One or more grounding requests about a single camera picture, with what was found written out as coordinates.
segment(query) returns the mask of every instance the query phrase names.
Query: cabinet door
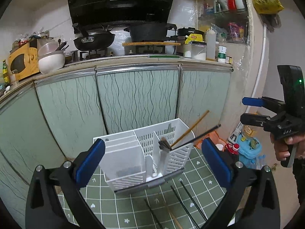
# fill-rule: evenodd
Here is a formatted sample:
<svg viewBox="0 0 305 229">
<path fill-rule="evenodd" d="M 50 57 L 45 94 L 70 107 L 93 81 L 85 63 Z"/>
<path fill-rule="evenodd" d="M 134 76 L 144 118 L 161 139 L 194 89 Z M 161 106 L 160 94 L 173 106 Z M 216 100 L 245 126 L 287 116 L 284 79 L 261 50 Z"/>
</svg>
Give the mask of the cabinet door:
<svg viewBox="0 0 305 229">
<path fill-rule="evenodd" d="M 22 91 L 2 107 L 0 121 L 1 153 L 28 183 L 37 165 L 54 168 L 64 162 L 33 88 Z"/>
<path fill-rule="evenodd" d="M 13 219 L 25 228 L 25 206 L 29 186 L 0 153 L 0 197 Z"/>
<path fill-rule="evenodd" d="M 183 71 L 178 117 L 191 126 L 206 110 L 210 111 L 193 129 L 195 135 L 219 123 L 229 82 L 230 73 Z"/>
<path fill-rule="evenodd" d="M 178 70 L 148 70 L 98 75 L 109 133 L 175 118 Z"/>
<path fill-rule="evenodd" d="M 84 76 L 37 87 L 51 131 L 67 157 L 87 151 L 94 137 L 106 134 L 95 76 Z"/>
</svg>

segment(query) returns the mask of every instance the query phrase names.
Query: microwave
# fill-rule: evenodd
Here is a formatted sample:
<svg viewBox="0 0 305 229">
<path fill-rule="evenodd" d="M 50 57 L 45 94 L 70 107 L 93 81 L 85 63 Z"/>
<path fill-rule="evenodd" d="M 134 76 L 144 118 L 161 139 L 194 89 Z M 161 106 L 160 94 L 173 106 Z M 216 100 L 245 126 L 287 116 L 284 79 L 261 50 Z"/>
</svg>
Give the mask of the microwave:
<svg viewBox="0 0 305 229">
<path fill-rule="evenodd" d="M 26 43 L 9 56 L 8 69 L 10 73 L 17 70 L 16 78 L 23 80 L 39 73 L 37 58 L 37 40 Z"/>
</svg>

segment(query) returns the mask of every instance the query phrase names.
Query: wooden board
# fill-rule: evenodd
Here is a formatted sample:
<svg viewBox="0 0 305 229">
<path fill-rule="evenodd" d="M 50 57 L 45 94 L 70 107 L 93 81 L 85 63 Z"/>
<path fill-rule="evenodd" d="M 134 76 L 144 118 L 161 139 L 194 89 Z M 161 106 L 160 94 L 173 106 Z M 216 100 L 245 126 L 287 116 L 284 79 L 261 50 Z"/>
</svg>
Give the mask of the wooden board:
<svg viewBox="0 0 305 229">
<path fill-rule="evenodd" d="M 132 42 L 123 43 L 122 46 L 132 46 L 132 45 L 181 45 L 181 43 L 175 42 Z"/>
</svg>

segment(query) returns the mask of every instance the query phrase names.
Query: black chopstick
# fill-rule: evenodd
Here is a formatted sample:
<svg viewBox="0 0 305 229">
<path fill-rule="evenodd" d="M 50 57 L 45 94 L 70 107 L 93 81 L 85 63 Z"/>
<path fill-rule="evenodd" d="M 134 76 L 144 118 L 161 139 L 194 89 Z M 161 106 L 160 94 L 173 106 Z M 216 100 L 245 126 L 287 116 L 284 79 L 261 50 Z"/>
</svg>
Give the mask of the black chopstick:
<svg viewBox="0 0 305 229">
<path fill-rule="evenodd" d="M 184 206 L 182 200 L 180 199 L 179 195 L 176 193 L 175 189 L 173 188 L 173 186 L 170 186 L 171 189 L 173 190 L 175 196 L 177 197 L 178 201 L 180 202 L 181 206 L 183 207 L 183 209 L 186 211 L 186 213 L 188 214 L 188 216 L 190 217 L 191 221 L 195 224 L 197 229 L 200 229 L 200 227 L 198 226 L 198 224 L 196 223 L 196 221 L 194 220 L 194 218 L 191 216 L 190 212 L 187 210 L 186 206 Z"/>
<path fill-rule="evenodd" d="M 146 199 L 144 199 L 144 201 L 145 201 L 145 203 L 146 203 L 146 206 L 147 206 L 147 207 L 148 207 L 148 209 L 150 210 L 150 212 L 151 212 L 151 214 L 152 214 L 153 218 L 155 219 L 155 221 L 156 221 L 156 222 L 157 222 L 157 224 L 159 225 L 159 227 L 160 227 L 161 229 L 163 229 L 163 226 L 161 225 L 160 221 L 157 219 L 157 216 L 155 215 L 155 213 L 152 211 L 152 209 L 151 209 L 151 208 L 150 208 L 150 206 L 148 205 L 147 200 L 146 200 Z"/>
<path fill-rule="evenodd" d="M 182 187 L 184 188 L 184 190 L 187 192 L 188 196 L 191 198 L 193 204 L 195 205 L 195 207 L 197 208 L 198 212 L 200 213 L 200 215 L 202 216 L 202 218 L 207 221 L 207 217 L 204 215 L 204 213 L 201 211 L 201 209 L 199 208 L 199 206 L 197 205 L 197 203 L 195 202 L 195 200 L 193 199 L 193 197 L 191 196 L 191 194 L 189 193 L 189 191 L 187 190 L 187 188 L 184 186 L 183 182 L 180 181 Z"/>
<path fill-rule="evenodd" d="M 212 127 L 210 130 L 207 130 L 206 132 L 204 132 L 203 134 L 197 136 L 196 138 L 194 138 L 194 139 L 192 139 L 192 140 L 190 140 L 190 141 L 184 143 L 183 145 L 178 146 L 177 148 L 175 148 L 175 150 L 178 149 L 178 148 L 180 148 L 180 147 L 182 147 L 182 146 L 185 146 L 185 145 L 187 145 L 187 144 L 193 143 L 194 141 L 196 141 L 196 140 L 202 138 L 203 136 L 205 136 L 205 135 L 207 135 L 207 134 L 209 134 L 209 133 L 215 131 L 215 130 L 216 130 L 217 128 L 219 128 L 219 127 L 221 127 L 221 124 L 218 124 L 217 126 Z"/>
</svg>

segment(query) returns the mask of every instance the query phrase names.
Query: screw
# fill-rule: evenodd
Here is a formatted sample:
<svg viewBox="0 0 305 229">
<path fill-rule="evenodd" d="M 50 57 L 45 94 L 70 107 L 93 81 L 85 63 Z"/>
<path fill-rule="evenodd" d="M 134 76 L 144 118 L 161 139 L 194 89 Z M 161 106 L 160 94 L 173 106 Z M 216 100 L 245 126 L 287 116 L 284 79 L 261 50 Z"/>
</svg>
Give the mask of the screw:
<svg viewBox="0 0 305 229">
<path fill-rule="evenodd" d="M 39 172 L 39 171 L 41 171 L 41 170 L 42 170 L 42 168 L 43 168 L 43 166 L 42 166 L 42 165 L 38 165 L 38 166 L 36 167 L 36 171 L 37 171 L 37 172 Z"/>
<path fill-rule="evenodd" d="M 266 172 L 270 172 L 270 171 L 271 171 L 271 169 L 270 169 L 270 167 L 269 167 L 268 165 L 265 165 L 265 166 L 264 166 L 264 170 L 265 170 Z"/>
<path fill-rule="evenodd" d="M 238 161 L 238 162 L 235 163 L 235 166 L 237 168 L 241 169 L 242 167 L 244 167 L 244 164 L 242 162 Z"/>
<path fill-rule="evenodd" d="M 70 161 L 66 161 L 63 163 L 63 166 L 68 169 L 70 166 L 72 165 L 72 163 Z"/>
</svg>

